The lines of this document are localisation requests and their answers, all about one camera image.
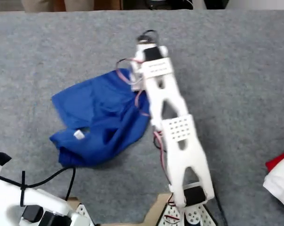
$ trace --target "robotic arm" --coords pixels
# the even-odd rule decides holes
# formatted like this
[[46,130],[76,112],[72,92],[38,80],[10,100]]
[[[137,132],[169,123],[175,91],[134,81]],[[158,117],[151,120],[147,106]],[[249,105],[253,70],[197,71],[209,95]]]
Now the robotic arm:
[[[199,182],[188,187],[200,186],[205,194],[201,203],[206,203],[214,198],[214,190],[206,156],[197,138],[193,116],[189,114],[185,100],[179,92],[167,48],[158,46],[156,41],[146,34],[145,32],[139,36],[137,52],[131,61],[130,79],[134,84],[132,90],[146,91],[150,102],[151,124],[155,131],[164,136],[169,188],[174,194],[175,205],[184,208],[199,202],[188,202],[191,199],[185,197],[183,180],[186,168],[191,168],[199,179]],[[177,113],[176,118],[162,118],[165,101]]]

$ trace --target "white plastic frame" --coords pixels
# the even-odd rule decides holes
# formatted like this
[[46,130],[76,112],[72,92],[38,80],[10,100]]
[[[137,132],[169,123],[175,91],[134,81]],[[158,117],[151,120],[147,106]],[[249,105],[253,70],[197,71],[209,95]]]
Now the white plastic frame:
[[[12,211],[20,205],[21,190],[19,187],[0,180],[0,226],[38,226],[26,220],[16,219]],[[61,216],[69,216],[71,226],[90,226],[90,220],[72,210],[71,206],[56,196],[43,190],[28,188],[24,192],[24,205],[39,205],[44,210]]]
[[[155,46],[155,44],[138,44],[135,59],[143,62],[145,60],[143,51]],[[155,130],[163,132],[167,149],[167,172],[171,182],[169,187],[174,194],[176,206],[181,208],[186,206],[183,191],[186,168],[192,168],[198,176],[206,195],[206,201],[214,197],[214,190],[206,155],[198,140],[193,117],[189,114],[185,100],[177,86],[168,50],[165,46],[160,46],[159,50],[163,59],[144,62],[140,67],[133,62],[131,76],[139,74],[143,77],[143,84],[140,88],[146,90],[150,102],[151,124]],[[163,87],[158,85],[159,81],[163,83]],[[176,111],[177,118],[163,120],[162,111],[165,101]],[[179,127],[172,127],[174,123],[177,123]],[[186,143],[182,150],[178,144],[179,141]]]

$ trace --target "red cloth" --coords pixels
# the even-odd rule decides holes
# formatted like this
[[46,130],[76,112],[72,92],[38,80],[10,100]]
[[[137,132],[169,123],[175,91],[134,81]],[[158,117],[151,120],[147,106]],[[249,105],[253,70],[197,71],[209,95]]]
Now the red cloth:
[[284,159],[284,153],[271,161],[265,163],[268,168],[268,172],[270,172],[282,159]]

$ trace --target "white label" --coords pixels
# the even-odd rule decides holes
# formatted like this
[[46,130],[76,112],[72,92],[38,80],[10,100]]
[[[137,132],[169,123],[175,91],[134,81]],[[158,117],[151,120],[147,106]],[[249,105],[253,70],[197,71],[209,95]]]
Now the white label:
[[74,133],[74,136],[76,137],[77,140],[81,140],[81,139],[85,138],[85,135],[80,130],[77,130]]

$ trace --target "blue cloth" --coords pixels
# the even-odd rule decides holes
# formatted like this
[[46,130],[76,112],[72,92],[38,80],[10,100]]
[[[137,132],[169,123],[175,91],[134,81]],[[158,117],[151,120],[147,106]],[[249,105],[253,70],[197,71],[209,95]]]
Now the blue cloth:
[[[129,76],[127,69],[121,72]],[[95,166],[141,138],[149,119],[134,105],[136,95],[116,71],[54,95],[52,102],[67,126],[50,137],[60,152],[59,162],[63,166]],[[141,111],[149,113],[145,92],[139,105]],[[83,139],[74,136],[78,129],[83,131]]]

